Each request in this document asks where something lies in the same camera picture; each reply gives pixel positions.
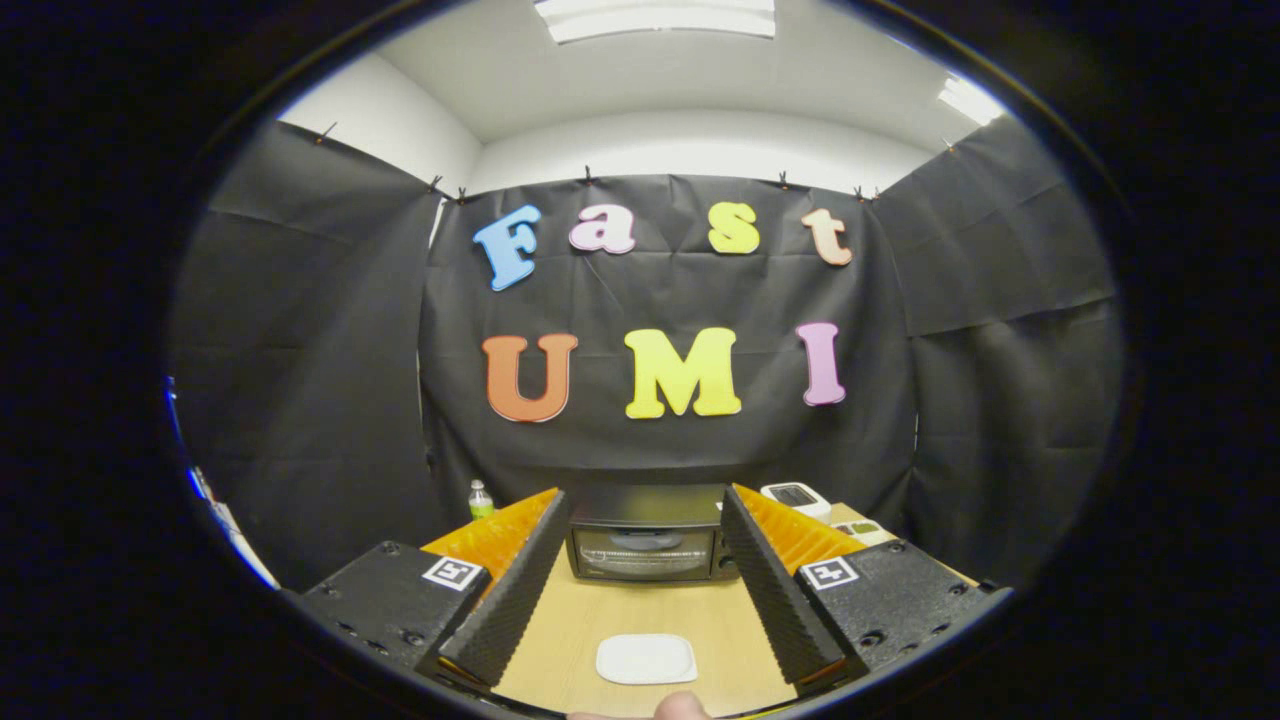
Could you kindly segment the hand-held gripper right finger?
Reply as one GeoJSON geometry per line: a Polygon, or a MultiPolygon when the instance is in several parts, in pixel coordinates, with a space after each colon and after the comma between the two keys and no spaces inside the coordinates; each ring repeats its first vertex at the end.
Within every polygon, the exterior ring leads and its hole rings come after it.
{"type": "Polygon", "coordinates": [[[905,539],[864,544],[739,484],[724,491],[721,525],[782,676],[797,689],[897,667],[1012,596],[905,539]]]}

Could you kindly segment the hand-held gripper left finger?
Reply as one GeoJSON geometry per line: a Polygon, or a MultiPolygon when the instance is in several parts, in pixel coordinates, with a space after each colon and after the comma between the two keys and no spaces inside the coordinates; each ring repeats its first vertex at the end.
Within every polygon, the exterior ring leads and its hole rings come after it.
{"type": "Polygon", "coordinates": [[[285,601],[339,648],[403,682],[498,685],[568,530],[557,488],[425,546],[383,541],[285,601]]]}

